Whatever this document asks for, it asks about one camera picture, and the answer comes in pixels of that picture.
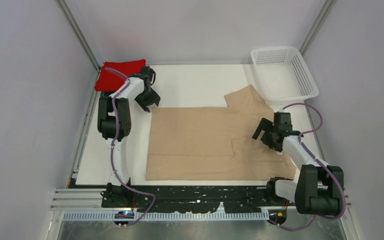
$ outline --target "red cloth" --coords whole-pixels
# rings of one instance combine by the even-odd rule
[[[146,63],[147,61],[145,59],[127,62],[106,61],[102,66],[98,81],[95,83],[95,91],[115,92],[125,83],[123,79],[106,71],[105,68],[113,68],[129,76],[130,74],[139,73]]]

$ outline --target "tan fabric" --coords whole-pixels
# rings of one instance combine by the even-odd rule
[[[254,134],[273,110],[249,85],[224,96],[227,107],[152,110],[146,180],[293,179],[295,167]]]

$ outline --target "white laundry basket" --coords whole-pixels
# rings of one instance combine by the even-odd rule
[[[296,47],[255,49],[251,51],[251,58],[259,78],[257,88],[261,87],[259,92],[266,101],[303,101],[319,94],[310,70]]]

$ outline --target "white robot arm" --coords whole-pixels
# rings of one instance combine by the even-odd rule
[[[114,147],[114,161],[111,164],[126,184],[130,180],[126,156],[126,142],[132,126],[129,103],[136,101],[146,112],[150,112],[148,106],[153,104],[158,106],[160,96],[151,88],[153,81],[155,81],[155,72],[148,66],[144,66],[140,73],[131,75],[116,92],[99,98],[98,131],[105,138],[108,148]],[[112,143],[116,132],[116,117],[109,114],[114,111],[111,102],[113,98],[115,98],[119,124],[119,134],[114,141],[114,146]],[[113,185],[120,184],[114,172],[111,172],[109,182]]]
[[[252,138],[257,140],[261,131],[264,131],[262,143],[289,154],[300,170],[298,182],[281,177],[270,179],[267,188],[274,197],[295,203],[300,214],[337,216],[343,212],[344,172],[314,156],[301,133],[292,129],[290,113],[275,112],[273,122],[262,118]]]

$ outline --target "white table surface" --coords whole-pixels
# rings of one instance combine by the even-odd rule
[[[257,74],[252,64],[207,65],[152,65],[156,81],[152,88],[160,95],[160,107],[226,107],[224,95],[249,84],[261,93]],[[288,103],[270,104],[276,112]],[[291,113],[294,130],[311,129],[304,106],[287,108]],[[127,165],[133,185],[207,185],[245,186],[265,185],[259,180],[145,180],[152,113],[144,112],[136,103],[130,103],[132,129],[127,139]],[[110,177],[109,149],[97,129],[98,108],[95,107],[84,152],[77,175],[77,185],[106,185]],[[315,155],[320,155],[314,135],[307,134],[305,141]]]

